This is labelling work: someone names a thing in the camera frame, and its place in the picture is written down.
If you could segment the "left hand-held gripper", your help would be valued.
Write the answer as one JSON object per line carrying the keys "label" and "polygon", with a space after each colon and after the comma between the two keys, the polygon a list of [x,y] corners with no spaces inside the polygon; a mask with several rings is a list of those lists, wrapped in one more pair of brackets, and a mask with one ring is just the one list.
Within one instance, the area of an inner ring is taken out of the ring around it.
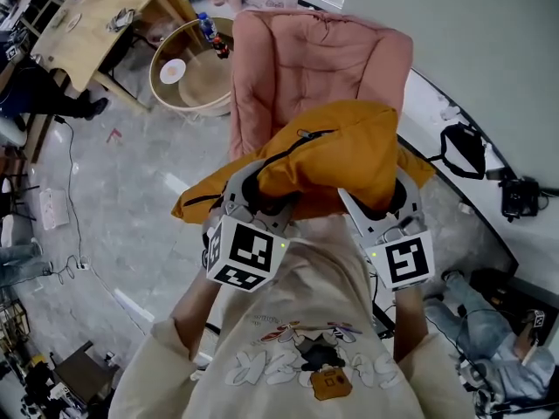
{"label": "left hand-held gripper", "polygon": [[244,292],[271,282],[286,256],[285,230],[301,193],[269,198],[257,211],[258,175],[263,161],[251,161],[235,172],[224,189],[224,201],[210,209],[203,224],[206,278]]}

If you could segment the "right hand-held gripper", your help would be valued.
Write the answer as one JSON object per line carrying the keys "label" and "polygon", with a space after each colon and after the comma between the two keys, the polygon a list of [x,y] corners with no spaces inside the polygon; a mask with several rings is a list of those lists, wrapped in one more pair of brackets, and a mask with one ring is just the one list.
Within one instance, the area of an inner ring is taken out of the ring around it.
{"label": "right hand-held gripper", "polygon": [[[367,208],[346,189],[338,189],[338,194],[360,235],[373,235],[381,222],[370,218]],[[397,168],[387,218],[395,225],[362,242],[384,287],[394,292],[431,279],[435,275],[431,233],[424,224],[419,188],[402,168]]]}

